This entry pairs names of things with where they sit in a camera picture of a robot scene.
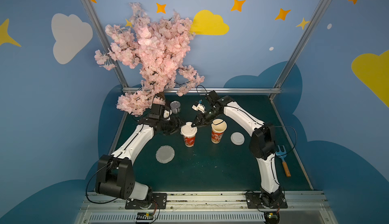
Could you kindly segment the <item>red paper cup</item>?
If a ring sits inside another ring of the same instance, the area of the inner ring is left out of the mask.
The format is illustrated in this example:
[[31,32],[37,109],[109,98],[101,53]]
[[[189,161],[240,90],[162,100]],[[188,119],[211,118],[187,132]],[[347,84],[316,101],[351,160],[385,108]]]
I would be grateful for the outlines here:
[[193,147],[196,140],[197,127],[192,127],[191,122],[186,122],[180,129],[181,135],[183,135],[184,143],[187,147]]
[[227,123],[222,119],[215,119],[212,121],[211,128],[211,141],[214,144],[220,143],[222,136],[227,129]]

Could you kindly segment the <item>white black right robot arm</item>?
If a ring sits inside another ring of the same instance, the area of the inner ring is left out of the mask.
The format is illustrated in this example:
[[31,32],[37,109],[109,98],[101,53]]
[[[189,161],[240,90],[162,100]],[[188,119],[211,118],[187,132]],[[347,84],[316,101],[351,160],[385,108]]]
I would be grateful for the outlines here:
[[192,109],[198,112],[192,127],[211,125],[222,114],[238,123],[251,137],[249,150],[259,167],[262,204],[269,207],[285,204],[285,194],[278,181],[275,167],[276,126],[255,118],[230,96],[219,97],[213,90],[207,93],[205,98],[210,108],[206,109],[201,102],[192,106]]

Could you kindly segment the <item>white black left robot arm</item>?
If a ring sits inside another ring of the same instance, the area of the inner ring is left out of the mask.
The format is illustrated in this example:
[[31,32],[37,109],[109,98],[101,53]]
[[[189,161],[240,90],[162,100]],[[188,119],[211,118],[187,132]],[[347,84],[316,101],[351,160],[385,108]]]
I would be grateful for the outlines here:
[[133,165],[145,145],[162,132],[171,135],[180,130],[184,122],[171,113],[168,106],[152,104],[151,111],[142,117],[135,131],[110,155],[103,155],[98,161],[95,192],[123,200],[134,200],[151,205],[153,191],[151,187],[135,180]]

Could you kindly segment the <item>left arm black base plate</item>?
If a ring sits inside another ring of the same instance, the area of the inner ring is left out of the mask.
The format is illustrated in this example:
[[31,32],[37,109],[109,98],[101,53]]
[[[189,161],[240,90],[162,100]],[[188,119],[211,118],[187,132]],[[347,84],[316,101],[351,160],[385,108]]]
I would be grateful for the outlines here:
[[148,194],[145,200],[128,199],[125,209],[166,209],[167,193]]

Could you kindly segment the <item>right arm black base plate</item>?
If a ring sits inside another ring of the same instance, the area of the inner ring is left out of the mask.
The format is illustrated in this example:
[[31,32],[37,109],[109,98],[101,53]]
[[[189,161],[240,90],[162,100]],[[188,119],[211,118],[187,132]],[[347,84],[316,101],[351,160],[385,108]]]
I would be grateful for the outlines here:
[[288,204],[281,190],[274,193],[247,191],[245,194],[249,209],[287,209]]

